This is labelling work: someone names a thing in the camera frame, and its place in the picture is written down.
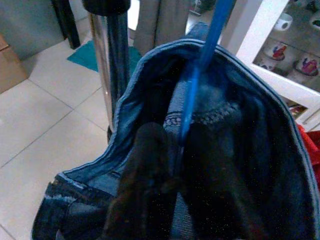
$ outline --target glass cabinet door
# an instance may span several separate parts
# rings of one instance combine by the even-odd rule
[[[283,96],[299,124],[307,131],[317,128],[320,124],[320,0],[258,0],[251,4],[248,0],[246,6],[242,2],[237,1],[228,24],[230,31],[230,25],[237,20],[236,24],[245,33],[238,39],[235,33],[229,35],[235,38],[235,45],[229,48]]]

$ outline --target metal pole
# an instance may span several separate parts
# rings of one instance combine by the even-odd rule
[[[127,13],[109,16],[89,13],[89,19],[109,129],[113,133],[116,103],[129,82]]]

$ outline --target denim fabric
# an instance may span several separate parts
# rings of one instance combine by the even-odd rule
[[[49,184],[34,222],[34,240],[55,239],[58,229],[63,234],[67,231],[67,240],[89,229],[91,238],[83,239],[99,234],[119,172],[142,124],[163,124],[174,161],[186,91],[185,80],[179,79],[184,65],[198,56],[203,43],[177,40],[153,49],[139,61],[117,103],[115,133],[107,150],[93,162],[59,173]],[[320,240],[319,192],[294,119],[265,82],[219,46],[201,76],[192,121],[214,131],[224,154],[236,159],[271,239]],[[181,236],[183,231],[172,230]]]

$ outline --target red cloth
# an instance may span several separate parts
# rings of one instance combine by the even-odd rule
[[[309,153],[316,182],[320,190],[320,131],[305,132],[305,129],[300,125],[298,125],[298,128]]]

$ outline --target mug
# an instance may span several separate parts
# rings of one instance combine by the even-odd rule
[[[320,59],[312,54],[305,53],[296,64],[296,69],[306,75],[313,75],[318,71]]]
[[[293,4],[299,8],[304,8],[308,5],[307,0],[293,0]]]
[[[291,72],[289,72],[289,74],[286,76],[286,78],[289,80],[292,80],[298,84],[304,84],[304,83],[312,80],[314,77],[316,77],[319,74],[318,70],[315,71],[311,75],[304,74],[303,72],[301,72],[300,70],[297,69],[297,65],[298,65],[298,63],[295,61],[293,63],[293,68],[292,68]]]
[[[288,45],[269,38],[264,44],[263,52],[268,57],[281,61],[285,59],[285,50],[287,49],[287,47]]]
[[[320,31],[320,11],[316,11],[309,20],[309,24],[316,30]]]
[[[278,62],[279,60],[273,59],[262,53],[255,61],[255,64],[269,71],[273,71]]]
[[[293,20],[294,19],[289,14],[281,13],[273,29],[280,32],[287,31],[290,28]]]

